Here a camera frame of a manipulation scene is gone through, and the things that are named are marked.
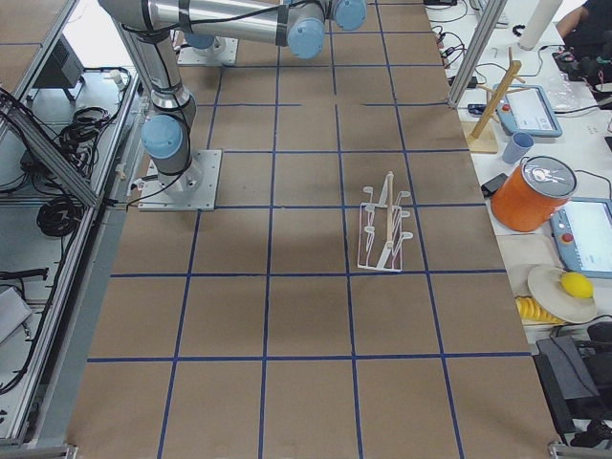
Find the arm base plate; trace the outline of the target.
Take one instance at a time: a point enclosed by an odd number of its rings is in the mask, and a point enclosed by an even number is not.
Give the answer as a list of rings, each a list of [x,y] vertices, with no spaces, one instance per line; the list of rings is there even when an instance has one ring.
[[[183,67],[233,66],[237,51],[238,40],[235,38],[215,37],[207,48],[200,48],[196,43],[186,42],[181,46],[177,62]]]
[[[146,211],[214,210],[221,162],[221,150],[197,150],[191,153],[189,169],[176,178],[160,174],[150,160],[147,172],[157,178],[144,183],[138,208]]]

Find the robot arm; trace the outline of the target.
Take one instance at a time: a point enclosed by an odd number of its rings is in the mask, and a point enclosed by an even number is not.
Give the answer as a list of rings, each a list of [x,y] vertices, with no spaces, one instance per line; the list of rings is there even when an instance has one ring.
[[[215,38],[241,39],[287,47],[302,59],[322,49],[327,21],[345,31],[365,21],[363,1],[103,1],[101,7],[134,36],[130,56],[143,64],[151,84],[152,118],[142,144],[157,167],[162,187],[192,190],[201,172],[194,164],[190,130],[196,102],[183,84],[171,34],[180,31],[194,48],[210,48]]]

